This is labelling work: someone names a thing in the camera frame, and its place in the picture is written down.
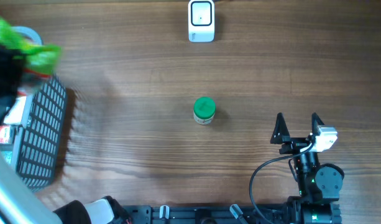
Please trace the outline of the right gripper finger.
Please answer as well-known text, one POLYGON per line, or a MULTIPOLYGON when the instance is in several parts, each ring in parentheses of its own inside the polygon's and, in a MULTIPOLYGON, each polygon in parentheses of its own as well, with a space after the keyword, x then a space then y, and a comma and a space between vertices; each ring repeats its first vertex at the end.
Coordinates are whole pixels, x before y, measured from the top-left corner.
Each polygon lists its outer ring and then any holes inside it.
POLYGON ((288 131, 283 113, 278 113, 275 128, 270 139, 271 144, 286 144, 290 142, 290 133, 288 131))
POLYGON ((317 113, 313 113, 311 115, 311 130, 313 135, 318 135, 318 126, 324 126, 324 123, 317 115, 317 113))

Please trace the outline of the green lid jar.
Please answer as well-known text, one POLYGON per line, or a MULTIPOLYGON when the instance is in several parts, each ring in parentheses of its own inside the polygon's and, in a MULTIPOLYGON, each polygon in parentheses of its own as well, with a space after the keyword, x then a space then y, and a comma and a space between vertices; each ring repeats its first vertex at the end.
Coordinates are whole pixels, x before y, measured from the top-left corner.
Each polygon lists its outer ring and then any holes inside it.
POLYGON ((198 124, 207 125, 212 122, 216 113, 216 104, 210 97, 198 98, 193 106, 193 117, 198 124))

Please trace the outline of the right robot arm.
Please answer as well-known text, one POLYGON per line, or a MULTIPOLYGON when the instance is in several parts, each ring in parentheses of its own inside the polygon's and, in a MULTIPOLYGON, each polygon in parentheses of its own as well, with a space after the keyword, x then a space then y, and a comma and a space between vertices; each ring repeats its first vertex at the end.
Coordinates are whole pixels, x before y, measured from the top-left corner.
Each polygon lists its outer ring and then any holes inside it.
POLYGON ((284 116, 279 113, 270 142, 279 144, 281 155, 289 155, 290 170, 299 196, 289 197, 277 220, 282 223, 341 223, 339 192, 344 171, 334 164, 321 164, 320 152, 330 149, 337 140, 334 127, 325 125, 316 113, 311 115, 311 133, 292 138, 284 116))

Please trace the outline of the white Hansaplast plaster box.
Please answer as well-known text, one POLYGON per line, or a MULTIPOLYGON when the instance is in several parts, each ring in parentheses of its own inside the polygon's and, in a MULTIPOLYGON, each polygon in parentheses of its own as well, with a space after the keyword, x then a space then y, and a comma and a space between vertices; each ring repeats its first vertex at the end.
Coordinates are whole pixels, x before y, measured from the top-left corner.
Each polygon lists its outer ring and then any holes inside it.
POLYGON ((9 111, 4 118, 4 124, 15 125, 21 123, 24 114, 26 99, 26 96, 16 98, 16 102, 11 108, 9 108, 9 111))

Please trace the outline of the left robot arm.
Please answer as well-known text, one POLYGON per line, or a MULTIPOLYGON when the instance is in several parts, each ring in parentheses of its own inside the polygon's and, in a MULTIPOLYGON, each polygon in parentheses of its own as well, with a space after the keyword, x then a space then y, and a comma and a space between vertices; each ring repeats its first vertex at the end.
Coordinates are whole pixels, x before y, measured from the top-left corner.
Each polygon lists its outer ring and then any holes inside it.
MULTIPOLYGON (((17 96, 26 54, 0 45, 0 126, 17 96)), ((0 153, 0 216, 7 223, 110 223, 121 219, 131 223, 131 216, 117 200, 106 196, 83 205, 74 200, 50 211, 25 186, 3 161, 0 153)))

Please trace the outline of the small red tissue pack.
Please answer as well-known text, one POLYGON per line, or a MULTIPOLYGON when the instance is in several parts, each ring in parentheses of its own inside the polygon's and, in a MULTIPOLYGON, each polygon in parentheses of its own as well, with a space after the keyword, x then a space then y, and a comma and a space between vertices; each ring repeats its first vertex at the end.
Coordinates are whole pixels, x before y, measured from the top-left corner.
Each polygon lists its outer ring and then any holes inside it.
POLYGON ((0 144, 12 144, 14 140, 14 127, 0 126, 0 144))

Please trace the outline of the green candy bag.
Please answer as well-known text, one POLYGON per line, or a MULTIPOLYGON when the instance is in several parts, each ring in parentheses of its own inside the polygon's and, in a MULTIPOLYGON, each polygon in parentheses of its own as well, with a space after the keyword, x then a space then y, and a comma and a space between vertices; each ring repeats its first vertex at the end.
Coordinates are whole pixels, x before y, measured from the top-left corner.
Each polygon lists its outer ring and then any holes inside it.
POLYGON ((11 26, 0 17, 0 45, 25 56, 25 71, 39 78, 49 78, 60 60, 61 47, 44 45, 40 35, 24 26, 11 26))

